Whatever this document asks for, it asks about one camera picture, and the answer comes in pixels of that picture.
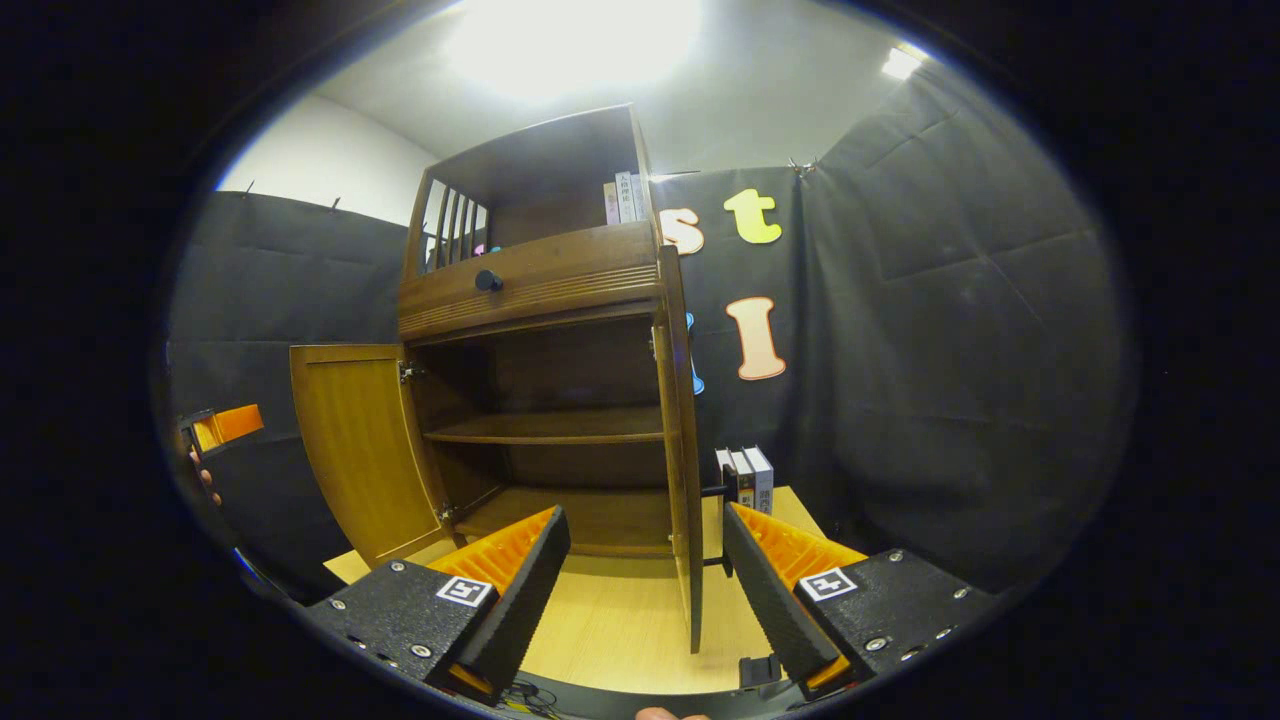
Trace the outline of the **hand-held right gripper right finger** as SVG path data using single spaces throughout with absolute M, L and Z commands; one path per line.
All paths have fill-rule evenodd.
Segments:
M 914 665 L 977 629 L 996 596 L 906 550 L 864 555 L 741 503 L 723 551 L 805 700 Z

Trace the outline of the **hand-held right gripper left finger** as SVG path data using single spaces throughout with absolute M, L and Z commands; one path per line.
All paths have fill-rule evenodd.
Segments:
M 571 547 L 559 505 L 428 564 L 394 559 L 310 605 L 348 656 L 484 705 L 515 682 Z

